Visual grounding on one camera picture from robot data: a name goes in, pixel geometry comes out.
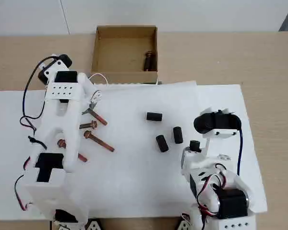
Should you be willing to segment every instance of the white wall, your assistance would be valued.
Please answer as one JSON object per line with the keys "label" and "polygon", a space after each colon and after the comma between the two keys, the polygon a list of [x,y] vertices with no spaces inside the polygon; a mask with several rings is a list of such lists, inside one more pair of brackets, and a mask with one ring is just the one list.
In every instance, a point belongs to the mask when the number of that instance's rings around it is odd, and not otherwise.
{"label": "white wall", "polygon": [[99,24],[155,24],[159,31],[278,31],[288,13],[288,0],[61,0],[61,3],[0,0],[0,35],[93,33]]}
{"label": "white wall", "polygon": [[68,34],[59,0],[0,0],[0,35]]}

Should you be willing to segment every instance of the wire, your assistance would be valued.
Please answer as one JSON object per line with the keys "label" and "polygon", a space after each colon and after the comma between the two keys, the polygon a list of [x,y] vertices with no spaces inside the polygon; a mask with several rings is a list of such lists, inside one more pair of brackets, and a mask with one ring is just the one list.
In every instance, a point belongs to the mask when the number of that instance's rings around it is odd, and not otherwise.
{"label": "wire", "polygon": [[29,203],[25,204],[25,206],[24,206],[23,203],[22,203],[22,201],[21,201],[21,199],[20,199],[20,197],[19,197],[19,195],[18,195],[18,193],[17,193],[17,190],[16,190],[17,183],[18,183],[18,181],[19,181],[23,176],[24,176],[24,174],[21,175],[20,177],[18,177],[17,180],[15,181],[15,184],[14,184],[14,192],[15,192],[16,199],[17,199],[17,201],[18,201],[18,204],[19,204],[21,210],[22,210],[22,211],[27,211],[27,210],[28,210],[28,205],[31,205],[31,204],[33,204],[33,203],[29,202]]}
{"label": "wire", "polygon": [[221,186],[221,181],[220,181],[220,178],[218,177],[218,175],[215,174],[215,173],[214,173],[214,174],[211,174],[211,175],[209,175],[208,178],[206,179],[206,181],[205,181],[202,189],[200,190],[200,192],[198,193],[198,195],[197,195],[197,197],[196,197],[196,201],[197,201],[197,204],[198,204],[200,210],[201,210],[203,213],[205,213],[206,215],[212,216],[212,217],[215,216],[217,213],[210,212],[207,207],[205,207],[204,205],[202,205],[202,204],[199,202],[199,196],[200,196],[200,194],[207,188],[208,183],[209,183],[209,181],[211,180],[211,178],[212,178],[213,176],[216,176],[216,177],[217,177],[217,179],[219,180],[219,186]]}
{"label": "wire", "polygon": [[29,163],[29,161],[31,160],[30,157],[28,157],[25,162],[24,162],[24,165],[23,165],[23,169],[25,170],[25,168],[27,167],[27,164]]}
{"label": "wire", "polygon": [[71,230],[70,228],[67,227],[67,225],[64,226],[64,225],[59,224],[59,226],[62,227],[62,228],[65,228],[67,230]]}
{"label": "wire", "polygon": [[218,168],[219,165],[222,166],[225,170],[227,170],[227,168],[226,168],[223,164],[221,164],[221,163],[216,163],[216,164],[215,164],[215,168],[216,168],[216,169],[219,169],[219,168]]}
{"label": "wire", "polygon": [[93,78],[96,75],[100,75],[101,77],[103,77],[103,79],[106,81],[107,86],[109,86],[107,78],[102,73],[94,73],[88,79],[90,80],[91,78]]}
{"label": "wire", "polygon": [[186,222],[188,222],[188,224],[190,224],[191,225],[191,222],[190,222],[190,215],[189,214],[187,214],[187,213],[181,213],[181,218],[182,219],[184,219]]}
{"label": "wire", "polygon": [[[38,116],[36,116],[36,117],[27,116],[27,115],[25,114],[25,109],[24,109],[24,108],[25,108],[25,96],[26,96],[26,93],[27,93],[27,90],[28,90],[28,88],[29,88],[30,82],[31,82],[31,80],[32,80],[32,78],[33,78],[33,76],[34,76],[37,68],[38,68],[44,61],[46,61],[46,60],[48,60],[48,59],[58,60],[59,57],[57,57],[57,56],[49,56],[49,57],[46,57],[46,58],[42,59],[42,60],[36,65],[36,67],[34,68],[33,72],[31,73],[31,75],[30,75],[30,77],[29,77],[29,80],[28,80],[28,82],[27,82],[27,84],[26,84],[26,86],[25,86],[25,88],[24,88],[24,95],[23,95],[23,116],[20,118],[19,123],[20,123],[22,126],[30,127],[31,129],[33,129],[33,134],[34,134],[34,135],[35,135],[36,128],[32,125],[32,123],[29,121],[29,119],[36,120],[36,119],[39,119],[39,118],[41,117],[41,115],[43,114],[43,111],[44,111],[45,102],[43,103],[43,107],[42,107],[41,112],[40,112],[40,114],[39,114]],[[22,119],[24,119],[24,118],[27,120],[27,122],[28,122],[29,125],[26,125],[26,124],[22,123]]]}
{"label": "wire", "polygon": [[240,133],[240,149],[239,149],[239,156],[238,156],[238,165],[237,165],[237,175],[240,175],[240,164],[242,158],[242,148],[243,148],[243,134],[242,129],[239,130]]}

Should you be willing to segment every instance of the screw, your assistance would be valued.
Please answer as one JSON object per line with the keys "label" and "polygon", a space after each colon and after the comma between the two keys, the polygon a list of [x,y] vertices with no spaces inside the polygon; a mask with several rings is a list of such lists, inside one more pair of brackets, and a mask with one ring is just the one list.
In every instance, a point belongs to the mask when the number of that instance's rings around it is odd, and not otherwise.
{"label": "screw", "polygon": [[105,147],[106,149],[108,149],[109,151],[113,152],[114,148],[111,147],[110,145],[108,145],[107,143],[103,142],[101,139],[95,137],[91,131],[85,131],[84,132],[84,137],[86,139],[90,138],[91,140],[97,142],[99,145]]}
{"label": "screw", "polygon": [[100,123],[102,123],[104,126],[106,126],[108,123],[103,119],[101,116],[99,116],[97,113],[95,113],[93,110],[89,110],[90,115],[95,117]]}
{"label": "screw", "polygon": [[91,123],[81,124],[81,125],[79,126],[79,129],[82,129],[82,128],[92,128],[92,129],[95,129],[95,128],[97,128],[97,121],[91,121]]}
{"label": "screw", "polygon": [[[64,139],[58,140],[57,145],[59,148],[66,148],[66,142]],[[80,153],[78,153],[78,159],[83,161],[83,162],[87,162],[87,158],[85,156],[81,155]]]}
{"label": "screw", "polygon": [[146,52],[146,54],[145,54],[146,58],[145,58],[145,62],[144,62],[144,71],[150,71],[152,55],[153,55],[152,51]]}

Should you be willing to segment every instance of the blue wire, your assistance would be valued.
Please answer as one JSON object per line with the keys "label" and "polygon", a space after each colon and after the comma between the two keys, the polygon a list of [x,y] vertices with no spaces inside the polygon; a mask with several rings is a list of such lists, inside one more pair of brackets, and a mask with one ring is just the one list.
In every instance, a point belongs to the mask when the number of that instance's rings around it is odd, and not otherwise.
{"label": "blue wire", "polygon": [[239,157],[238,157],[238,165],[237,165],[237,175],[240,175],[240,164],[241,164],[241,157],[242,157],[242,147],[243,147],[243,135],[242,130],[239,130],[240,133],[240,149],[239,149]]}

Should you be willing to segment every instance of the white wire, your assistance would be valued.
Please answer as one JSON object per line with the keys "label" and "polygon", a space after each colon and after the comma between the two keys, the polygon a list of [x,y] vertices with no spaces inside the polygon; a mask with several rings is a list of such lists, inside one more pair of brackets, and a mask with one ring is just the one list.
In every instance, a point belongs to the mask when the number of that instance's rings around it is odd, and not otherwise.
{"label": "white wire", "polygon": [[100,75],[101,77],[103,77],[105,79],[105,81],[106,81],[107,86],[109,86],[107,78],[102,73],[94,73],[88,79],[90,80],[91,78],[93,78],[96,75]]}

